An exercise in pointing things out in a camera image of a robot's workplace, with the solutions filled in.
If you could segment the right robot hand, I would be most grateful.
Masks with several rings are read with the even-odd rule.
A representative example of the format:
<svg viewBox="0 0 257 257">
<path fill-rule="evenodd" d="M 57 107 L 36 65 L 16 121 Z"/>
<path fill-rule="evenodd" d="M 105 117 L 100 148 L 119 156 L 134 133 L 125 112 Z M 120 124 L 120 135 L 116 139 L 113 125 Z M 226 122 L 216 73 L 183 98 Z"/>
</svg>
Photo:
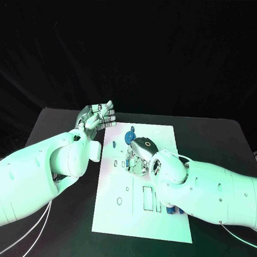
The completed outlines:
<svg viewBox="0 0 257 257">
<path fill-rule="evenodd" d="M 128 145 L 125 170 L 137 176 L 145 176 L 149 170 L 152 157 L 157 152 L 159 152 L 158 147 L 149 138 L 135 138 Z"/>
</svg>

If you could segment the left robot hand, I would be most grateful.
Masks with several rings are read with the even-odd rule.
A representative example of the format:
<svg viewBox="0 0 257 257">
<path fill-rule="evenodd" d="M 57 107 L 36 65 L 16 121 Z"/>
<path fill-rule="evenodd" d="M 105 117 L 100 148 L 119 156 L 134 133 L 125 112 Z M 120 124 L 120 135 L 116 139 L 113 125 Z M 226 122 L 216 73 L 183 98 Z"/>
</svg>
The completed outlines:
<svg viewBox="0 0 257 257">
<path fill-rule="evenodd" d="M 76 119 L 75 129 L 84 132 L 90 140 L 94 140 L 99 130 L 117 125 L 113 102 L 86 105 Z"/>
</svg>

